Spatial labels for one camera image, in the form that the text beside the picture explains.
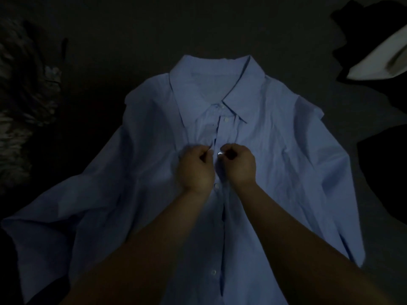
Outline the person's right hand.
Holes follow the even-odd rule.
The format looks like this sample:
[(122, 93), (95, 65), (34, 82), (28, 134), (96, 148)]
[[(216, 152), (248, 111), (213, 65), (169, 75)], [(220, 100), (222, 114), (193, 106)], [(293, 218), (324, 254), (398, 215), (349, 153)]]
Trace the person's right hand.
[(256, 160), (247, 146), (243, 146), (241, 162), (222, 162), (226, 177), (235, 192), (256, 184)]

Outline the light blue button-up shirt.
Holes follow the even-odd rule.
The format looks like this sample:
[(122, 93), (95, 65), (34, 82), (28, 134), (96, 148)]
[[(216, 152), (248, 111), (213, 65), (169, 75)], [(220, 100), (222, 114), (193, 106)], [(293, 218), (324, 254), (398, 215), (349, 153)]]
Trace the light blue button-up shirt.
[(183, 150), (214, 150), (215, 183), (160, 305), (287, 305), (217, 154), (247, 146), (259, 186), (357, 266), (365, 260), (347, 152), (320, 108), (252, 56), (183, 56), (125, 98), (122, 125), (84, 171), (2, 220), (23, 304), (57, 304), (70, 283), (150, 223), (180, 188)]

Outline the person's left hand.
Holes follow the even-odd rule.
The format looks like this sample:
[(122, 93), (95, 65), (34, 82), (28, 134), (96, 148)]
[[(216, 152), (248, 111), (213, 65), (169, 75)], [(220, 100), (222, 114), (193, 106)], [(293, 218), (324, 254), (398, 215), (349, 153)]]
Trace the person's left hand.
[(180, 158), (177, 178), (183, 190), (209, 196), (215, 183), (214, 163), (203, 163), (193, 158), (190, 155), (191, 147), (187, 147)]

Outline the black cloth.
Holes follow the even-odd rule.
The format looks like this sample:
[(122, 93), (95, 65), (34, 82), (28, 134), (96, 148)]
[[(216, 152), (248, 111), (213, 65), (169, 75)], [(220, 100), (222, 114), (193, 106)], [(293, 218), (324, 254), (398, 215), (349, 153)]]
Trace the black cloth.
[(385, 210), (407, 225), (407, 124), (357, 143), (359, 166)]

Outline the black garment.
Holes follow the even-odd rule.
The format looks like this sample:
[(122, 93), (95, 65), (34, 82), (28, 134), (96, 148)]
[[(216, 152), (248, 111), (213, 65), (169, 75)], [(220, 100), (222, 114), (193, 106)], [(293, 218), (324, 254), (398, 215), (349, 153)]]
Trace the black garment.
[(386, 95), (393, 107), (407, 114), (407, 71), (388, 80), (353, 81), (346, 78), (351, 67), (407, 24), (407, 5), (382, 0), (363, 6), (351, 0), (342, 9), (334, 11), (331, 18), (346, 39), (344, 46), (333, 51), (342, 67), (337, 81), (370, 87)]

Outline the white garment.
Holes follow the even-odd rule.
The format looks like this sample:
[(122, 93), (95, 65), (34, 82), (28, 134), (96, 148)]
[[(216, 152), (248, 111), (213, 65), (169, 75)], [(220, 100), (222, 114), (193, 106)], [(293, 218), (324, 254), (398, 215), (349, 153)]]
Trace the white garment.
[(351, 67), (346, 78), (353, 81), (388, 80), (406, 71), (407, 24)]

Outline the person's right forearm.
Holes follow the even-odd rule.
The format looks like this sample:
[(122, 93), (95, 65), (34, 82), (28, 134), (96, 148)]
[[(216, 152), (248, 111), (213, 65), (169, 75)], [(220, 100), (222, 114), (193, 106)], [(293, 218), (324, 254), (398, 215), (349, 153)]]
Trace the person's right forearm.
[(289, 305), (396, 305), (360, 268), (283, 210), (255, 181), (232, 187)]

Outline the dark patterned fabric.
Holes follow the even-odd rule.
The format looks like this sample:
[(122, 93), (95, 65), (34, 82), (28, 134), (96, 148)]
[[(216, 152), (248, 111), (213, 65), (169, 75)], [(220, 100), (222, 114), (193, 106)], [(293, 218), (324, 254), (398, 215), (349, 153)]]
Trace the dark patterned fabric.
[(45, 63), (35, 27), (0, 17), (0, 195), (30, 180), (28, 142), (55, 121), (62, 72)]

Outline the person's left forearm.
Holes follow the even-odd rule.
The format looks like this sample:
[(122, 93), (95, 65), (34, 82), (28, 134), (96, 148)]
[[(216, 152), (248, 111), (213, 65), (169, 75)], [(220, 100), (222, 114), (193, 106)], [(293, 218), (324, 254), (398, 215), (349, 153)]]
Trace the person's left forearm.
[(158, 305), (211, 188), (186, 187), (151, 223), (84, 274), (59, 305)]

